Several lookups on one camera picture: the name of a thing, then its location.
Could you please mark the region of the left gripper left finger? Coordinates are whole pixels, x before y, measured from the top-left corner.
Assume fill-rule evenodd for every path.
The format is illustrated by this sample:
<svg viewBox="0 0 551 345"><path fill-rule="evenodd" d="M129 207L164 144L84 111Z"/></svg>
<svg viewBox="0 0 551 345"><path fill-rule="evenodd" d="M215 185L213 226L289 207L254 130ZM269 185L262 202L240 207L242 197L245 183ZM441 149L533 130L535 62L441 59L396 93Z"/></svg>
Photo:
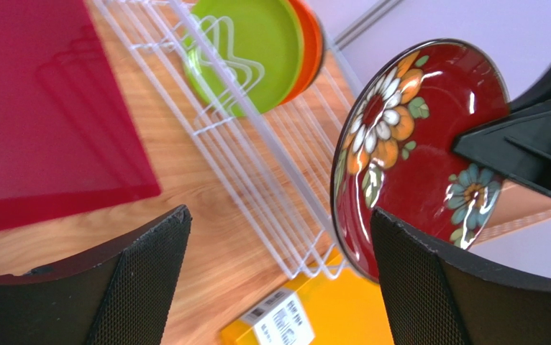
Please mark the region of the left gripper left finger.
<svg viewBox="0 0 551 345"><path fill-rule="evenodd" d="M180 205L86 251L0 275L0 344L159 344L191 222Z"/></svg>

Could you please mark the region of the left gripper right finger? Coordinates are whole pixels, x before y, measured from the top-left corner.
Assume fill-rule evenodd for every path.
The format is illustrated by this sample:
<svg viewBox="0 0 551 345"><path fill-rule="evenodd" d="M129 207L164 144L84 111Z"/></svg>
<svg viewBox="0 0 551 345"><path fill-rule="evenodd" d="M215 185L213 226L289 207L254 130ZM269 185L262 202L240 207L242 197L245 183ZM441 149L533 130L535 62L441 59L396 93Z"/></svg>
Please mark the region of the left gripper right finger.
<svg viewBox="0 0 551 345"><path fill-rule="evenodd" d="M370 229L396 344L551 344L551 278L467 252L381 209Z"/></svg>

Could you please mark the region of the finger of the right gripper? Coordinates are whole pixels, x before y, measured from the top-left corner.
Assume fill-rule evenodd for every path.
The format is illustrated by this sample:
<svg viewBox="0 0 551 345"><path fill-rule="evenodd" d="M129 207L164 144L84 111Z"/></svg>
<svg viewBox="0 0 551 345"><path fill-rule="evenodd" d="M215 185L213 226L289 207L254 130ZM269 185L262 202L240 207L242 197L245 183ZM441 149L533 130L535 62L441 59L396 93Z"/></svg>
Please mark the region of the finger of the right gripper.
<svg viewBox="0 0 551 345"><path fill-rule="evenodd" d="M458 134L453 153L551 198L551 65L504 118Z"/></svg>

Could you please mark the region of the red floral plate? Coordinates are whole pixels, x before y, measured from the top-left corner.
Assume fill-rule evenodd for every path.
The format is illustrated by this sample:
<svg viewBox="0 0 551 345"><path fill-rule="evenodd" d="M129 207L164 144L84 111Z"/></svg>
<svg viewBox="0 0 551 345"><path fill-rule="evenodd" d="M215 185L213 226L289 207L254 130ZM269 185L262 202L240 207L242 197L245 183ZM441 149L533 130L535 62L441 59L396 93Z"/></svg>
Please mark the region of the red floral plate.
<svg viewBox="0 0 551 345"><path fill-rule="evenodd" d="M456 39L391 58L350 109L334 152L334 235L351 267L377 282L370 230L380 208L462 249L480 237L504 180L452 152L459 133L504 118L509 95L492 59Z"/></svg>

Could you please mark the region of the white wire dish rack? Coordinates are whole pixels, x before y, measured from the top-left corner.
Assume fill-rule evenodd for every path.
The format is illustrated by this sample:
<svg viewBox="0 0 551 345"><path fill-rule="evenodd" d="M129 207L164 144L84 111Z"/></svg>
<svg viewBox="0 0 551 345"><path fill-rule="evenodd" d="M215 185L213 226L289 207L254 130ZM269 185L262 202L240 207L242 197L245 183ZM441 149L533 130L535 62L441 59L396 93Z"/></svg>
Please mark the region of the white wire dish rack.
<svg viewBox="0 0 551 345"><path fill-rule="evenodd" d="M326 49L315 81L260 114L191 13L196 2L91 6L284 274L339 277L347 263L334 240L329 179L355 95L349 65L322 25Z"/></svg>

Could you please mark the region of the green plastic plate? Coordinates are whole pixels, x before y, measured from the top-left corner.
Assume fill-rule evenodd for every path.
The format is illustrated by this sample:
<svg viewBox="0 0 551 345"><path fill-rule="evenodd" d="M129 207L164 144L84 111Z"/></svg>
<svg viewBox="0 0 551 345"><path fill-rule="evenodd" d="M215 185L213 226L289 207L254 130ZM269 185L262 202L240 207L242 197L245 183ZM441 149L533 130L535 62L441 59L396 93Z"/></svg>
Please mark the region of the green plastic plate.
<svg viewBox="0 0 551 345"><path fill-rule="evenodd" d="M260 114L293 89L304 58L289 1L197 1L191 13Z"/></svg>

